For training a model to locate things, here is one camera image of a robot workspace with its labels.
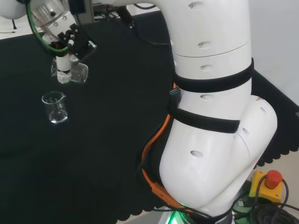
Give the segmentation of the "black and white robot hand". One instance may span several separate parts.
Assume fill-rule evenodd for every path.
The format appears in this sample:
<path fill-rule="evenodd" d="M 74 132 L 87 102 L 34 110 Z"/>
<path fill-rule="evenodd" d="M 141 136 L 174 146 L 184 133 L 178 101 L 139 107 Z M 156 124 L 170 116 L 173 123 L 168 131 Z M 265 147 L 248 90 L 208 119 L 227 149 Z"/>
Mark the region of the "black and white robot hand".
<path fill-rule="evenodd" d="M 82 61 L 93 53 L 97 45 L 77 24 L 72 24 L 65 32 L 57 36 L 49 29 L 42 28 L 45 34 L 42 40 L 49 54 L 54 57 L 52 75 L 61 84 L 69 82 L 84 83 L 89 74 L 89 68 Z"/>

